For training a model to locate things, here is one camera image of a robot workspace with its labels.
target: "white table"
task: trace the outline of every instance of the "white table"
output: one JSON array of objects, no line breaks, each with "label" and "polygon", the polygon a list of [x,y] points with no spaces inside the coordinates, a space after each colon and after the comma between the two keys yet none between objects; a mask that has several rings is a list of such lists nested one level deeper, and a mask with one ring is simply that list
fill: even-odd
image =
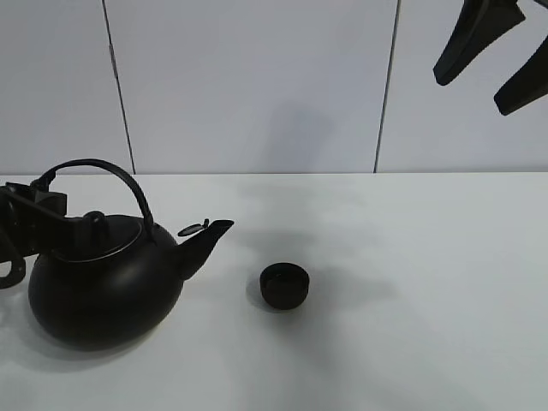
[{"label": "white table", "polygon": [[[204,217],[236,226],[123,351],[66,351],[29,318],[24,284],[1,291],[2,411],[548,409],[548,175],[139,181],[173,233]],[[52,189],[73,215],[138,212],[115,177]],[[278,261],[312,276],[292,313],[257,298]]]}]

